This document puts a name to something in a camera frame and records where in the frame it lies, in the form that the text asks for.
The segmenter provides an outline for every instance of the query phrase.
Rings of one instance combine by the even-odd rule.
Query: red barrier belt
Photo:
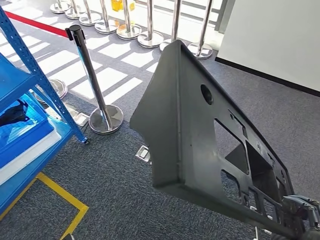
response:
[[[17,20],[17,21],[19,21],[19,22],[31,25],[31,26],[33,26],[33,27],[48,31],[48,32],[51,32],[51,33],[57,34],[57,35],[60,35],[60,36],[63,36],[63,37],[65,37],[65,38],[68,37],[67,33],[65,30],[63,30],[63,29],[60,29],[60,28],[57,28],[57,27],[54,27],[54,26],[50,26],[50,25],[41,23],[41,22],[38,22],[38,21],[31,20],[31,19],[29,19],[29,18],[19,16],[19,15],[17,15],[17,14],[14,14],[14,13],[8,12],[8,11],[5,11],[5,13],[7,14],[7,16],[8,18],[11,18],[11,19],[14,19],[14,20]]]

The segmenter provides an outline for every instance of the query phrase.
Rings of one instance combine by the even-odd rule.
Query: yellow floor tape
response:
[[[14,199],[11,204],[10,204],[6,210],[5,210],[2,214],[0,215],[0,221],[2,220],[7,213],[8,213],[11,209],[12,209],[19,199],[20,199],[25,192],[29,189],[36,179],[42,181],[42,183],[48,186],[49,188],[54,190],[54,192],[60,195],[66,201],[75,206],[78,209],[78,213],[72,221],[72,223],[62,235],[60,240],[66,237],[67,234],[72,234],[79,223],[80,221],[86,214],[88,210],[88,207],[75,197],[71,195],[70,193],[64,190],[63,188],[59,186],[58,184],[52,181],[48,176],[40,172],[35,179],[32,180],[29,184],[28,184],[23,191],[19,194],[16,199]]]

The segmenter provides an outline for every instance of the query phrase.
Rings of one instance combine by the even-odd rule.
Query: floor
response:
[[[47,8],[39,18],[55,19]],[[60,25],[69,25],[58,16]],[[68,85],[63,101],[89,115],[97,107],[74,44],[66,38],[13,21],[49,78]],[[100,35],[83,27],[106,103],[125,114],[118,132],[97,135],[89,145],[72,139],[43,173],[88,206],[76,240],[252,240],[254,228],[152,187],[152,167],[135,157],[143,140],[129,128],[133,111],[155,68],[158,49]],[[0,37],[0,52],[21,61]],[[202,61],[255,124],[288,168],[295,191],[318,199],[320,98],[214,61]],[[0,222],[0,240],[57,240],[78,210],[36,181]],[[268,239],[263,235],[259,239]]]

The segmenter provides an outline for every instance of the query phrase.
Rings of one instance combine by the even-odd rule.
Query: yellow container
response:
[[[134,11],[135,6],[135,2],[134,0],[128,0],[128,4],[130,11]],[[122,0],[111,0],[111,6],[113,11],[118,12],[124,10],[124,5],[122,4]]]

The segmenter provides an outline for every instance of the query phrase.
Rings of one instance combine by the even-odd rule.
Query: chrome stanchion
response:
[[[177,40],[177,36],[178,35],[178,25],[179,25],[179,17],[181,11],[182,0],[175,0],[174,1],[174,9],[173,11],[173,21],[172,21],[172,32],[171,35],[171,39],[166,39],[162,44],[160,44],[160,51],[163,51],[168,45]]]
[[[137,38],[142,32],[141,27],[136,24],[131,24],[128,9],[128,2],[127,0],[122,0],[122,4],[123,11],[125,13],[125,24],[118,26],[116,30],[116,34],[118,37],[123,40],[131,40]]]
[[[140,45],[144,48],[157,48],[164,41],[162,34],[153,31],[153,0],[147,0],[148,8],[148,30],[144,31],[137,37]]]
[[[197,59],[208,59],[213,53],[213,50],[211,46],[205,44],[205,36],[206,35],[207,25],[209,22],[209,16],[211,12],[213,1],[214,0],[208,1],[207,9],[205,10],[205,16],[202,24],[202,30],[201,31],[200,41],[193,42],[188,46],[188,49],[193,55],[195,55]]]
[[[102,8],[102,16],[103,20],[98,21],[94,24],[94,28],[97,32],[100,34],[112,34],[117,30],[119,26],[118,21],[109,19],[107,10],[106,9],[105,0],[100,0]]]
[[[69,19],[78,19],[80,17],[80,14],[82,14],[81,12],[81,9],[79,6],[77,6],[75,2],[75,0],[70,0],[71,8],[66,11],[66,16]]]
[[[91,12],[87,0],[83,0],[86,13],[82,14],[78,21],[84,26],[94,26],[94,24],[101,20],[99,13]]]
[[[89,119],[90,127],[97,134],[111,134],[119,129],[124,120],[124,114],[118,106],[106,105],[103,93],[99,87],[96,73],[86,47],[85,34],[79,25],[72,25],[66,29],[68,37],[77,46],[78,55],[92,87],[99,107],[94,110]]]
[[[63,2],[61,0],[57,0],[56,3],[51,4],[50,10],[54,14],[63,14],[66,10],[70,9],[71,5],[67,2]]]

